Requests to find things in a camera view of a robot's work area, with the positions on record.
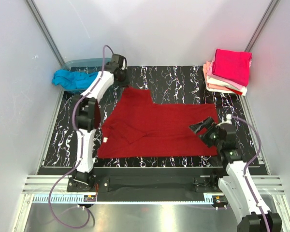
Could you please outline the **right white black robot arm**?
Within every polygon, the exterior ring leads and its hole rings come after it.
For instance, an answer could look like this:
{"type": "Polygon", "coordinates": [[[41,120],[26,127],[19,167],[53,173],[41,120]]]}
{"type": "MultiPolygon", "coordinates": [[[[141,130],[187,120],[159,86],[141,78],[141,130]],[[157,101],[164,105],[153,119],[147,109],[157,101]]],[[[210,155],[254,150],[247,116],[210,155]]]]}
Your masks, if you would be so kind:
{"type": "Polygon", "coordinates": [[[222,191],[233,210],[239,232],[279,232],[282,219],[273,213],[254,184],[246,161],[236,144],[236,132],[232,115],[226,120],[214,122],[211,117],[192,124],[189,128],[207,147],[215,146],[224,172],[213,172],[208,185],[214,191],[222,191]]]}

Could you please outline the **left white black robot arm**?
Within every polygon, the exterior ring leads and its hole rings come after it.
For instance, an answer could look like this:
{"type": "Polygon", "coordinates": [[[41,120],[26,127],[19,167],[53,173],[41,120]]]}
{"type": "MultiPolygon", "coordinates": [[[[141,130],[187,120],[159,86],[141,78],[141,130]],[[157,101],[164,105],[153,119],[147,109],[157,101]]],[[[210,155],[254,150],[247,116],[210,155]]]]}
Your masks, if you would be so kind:
{"type": "Polygon", "coordinates": [[[95,132],[101,122],[99,102],[113,84],[121,87],[129,84],[127,60],[119,54],[113,54],[111,60],[104,64],[104,69],[97,72],[93,83],[73,99],[75,105],[72,112],[72,125],[77,135],[77,153],[69,185],[83,191],[90,191],[95,187],[93,144],[95,132]]]}

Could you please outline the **dark red t shirt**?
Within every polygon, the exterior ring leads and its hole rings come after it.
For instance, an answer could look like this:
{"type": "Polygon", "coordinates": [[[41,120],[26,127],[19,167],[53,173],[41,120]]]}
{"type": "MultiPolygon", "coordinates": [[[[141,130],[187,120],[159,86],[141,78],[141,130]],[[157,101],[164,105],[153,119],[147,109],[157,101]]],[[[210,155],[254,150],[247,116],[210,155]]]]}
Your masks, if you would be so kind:
{"type": "Polygon", "coordinates": [[[215,156],[189,128],[208,117],[215,122],[214,104],[156,104],[149,90],[125,88],[103,123],[100,159],[130,157],[215,156]]]}

